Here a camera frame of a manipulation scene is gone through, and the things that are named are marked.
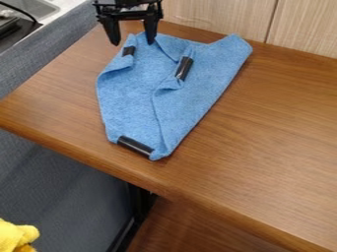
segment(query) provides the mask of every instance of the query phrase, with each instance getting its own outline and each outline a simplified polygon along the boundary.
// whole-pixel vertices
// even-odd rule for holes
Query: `wooden countertop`
[[[222,37],[170,23],[160,32]],[[226,93],[160,161],[106,139],[95,82],[119,48],[101,27],[4,98],[0,127],[285,248],[337,251],[337,60],[251,45]]]

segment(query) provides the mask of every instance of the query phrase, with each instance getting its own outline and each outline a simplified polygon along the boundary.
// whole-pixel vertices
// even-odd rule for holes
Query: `yellow cloth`
[[[28,244],[39,237],[32,225],[14,225],[0,219],[0,252],[34,252]]]

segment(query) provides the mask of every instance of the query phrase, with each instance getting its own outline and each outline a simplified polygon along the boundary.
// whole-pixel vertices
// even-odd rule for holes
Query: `wooden cabinet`
[[[276,0],[165,0],[165,20],[264,41]]]
[[[337,58],[337,1],[280,0],[267,42]]]
[[[159,198],[128,252],[289,252],[212,215]]]

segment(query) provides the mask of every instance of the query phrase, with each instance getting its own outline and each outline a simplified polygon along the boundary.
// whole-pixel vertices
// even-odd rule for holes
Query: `wall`
[[[164,0],[165,20],[337,58],[337,0]]]
[[[337,58],[337,1],[280,0],[267,42]]]
[[[276,0],[164,0],[169,22],[212,32],[266,39]]]

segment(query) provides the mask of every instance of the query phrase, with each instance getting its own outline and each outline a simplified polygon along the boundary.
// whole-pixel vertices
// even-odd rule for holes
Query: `microfiber cloth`
[[[134,47],[125,55],[123,48]],[[101,117],[108,139],[122,136],[169,156],[221,96],[252,52],[231,34],[204,44],[158,34],[149,45],[141,32],[130,34],[97,81]],[[176,76],[184,57],[193,60],[186,78]]]

